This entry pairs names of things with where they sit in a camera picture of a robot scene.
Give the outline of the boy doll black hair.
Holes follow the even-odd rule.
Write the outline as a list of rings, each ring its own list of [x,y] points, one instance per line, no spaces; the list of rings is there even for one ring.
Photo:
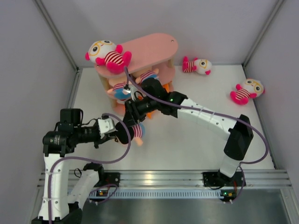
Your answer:
[[[123,127],[123,125],[118,122],[115,126],[116,128],[116,139],[115,142],[119,142],[123,145],[129,143],[128,135]],[[131,140],[134,140],[138,146],[143,144],[142,138],[145,136],[145,127],[143,124],[137,124],[131,127],[128,127],[128,132],[130,134]]]

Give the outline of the orange shrimp plush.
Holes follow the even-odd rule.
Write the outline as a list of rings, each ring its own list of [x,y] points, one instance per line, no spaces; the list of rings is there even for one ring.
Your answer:
[[[173,90],[172,82],[166,83],[162,85],[163,88],[166,89],[167,92],[170,92]],[[155,111],[147,113],[147,118],[152,119]]]

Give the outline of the boy doll striped shirt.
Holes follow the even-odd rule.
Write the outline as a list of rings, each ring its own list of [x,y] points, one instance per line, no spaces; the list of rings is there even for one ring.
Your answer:
[[[135,78],[135,82],[137,84],[141,84],[143,81],[149,78],[158,79],[159,69],[144,69],[133,73],[133,77]]]

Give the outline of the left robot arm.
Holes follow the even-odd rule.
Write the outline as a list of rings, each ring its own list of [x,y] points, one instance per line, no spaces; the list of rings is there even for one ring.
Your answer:
[[[78,144],[93,143],[95,148],[110,140],[115,130],[114,121],[107,115],[94,120],[94,124],[83,123],[81,109],[62,109],[60,121],[55,129],[43,137],[45,182],[43,201],[33,224],[79,224],[83,206],[94,186],[106,180],[103,166],[91,160],[83,168],[79,181],[68,192],[70,162]]]

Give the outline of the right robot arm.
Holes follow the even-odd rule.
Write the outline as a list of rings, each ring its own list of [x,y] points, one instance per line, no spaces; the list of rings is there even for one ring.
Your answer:
[[[125,102],[123,122],[127,126],[140,124],[146,114],[160,111],[177,119],[185,119],[203,126],[226,141],[224,158],[218,173],[218,180],[223,185],[229,185],[235,180],[237,167],[243,161],[253,139],[249,128],[250,120],[245,115],[237,119],[225,118],[209,111],[195,103],[185,94],[177,91],[168,92],[158,80],[149,78],[137,86],[131,82],[125,83],[124,92],[134,95],[137,91],[144,94],[143,99],[129,99]]]

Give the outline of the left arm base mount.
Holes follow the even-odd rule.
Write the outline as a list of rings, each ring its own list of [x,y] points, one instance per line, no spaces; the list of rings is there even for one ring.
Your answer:
[[[119,187],[121,174],[119,172],[104,172],[100,179],[100,186],[115,184]]]

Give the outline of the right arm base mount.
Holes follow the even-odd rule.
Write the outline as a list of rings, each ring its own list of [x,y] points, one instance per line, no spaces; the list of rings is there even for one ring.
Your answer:
[[[241,187],[243,182],[242,172],[236,172],[233,177],[227,177],[220,171],[203,172],[203,181],[205,187]]]

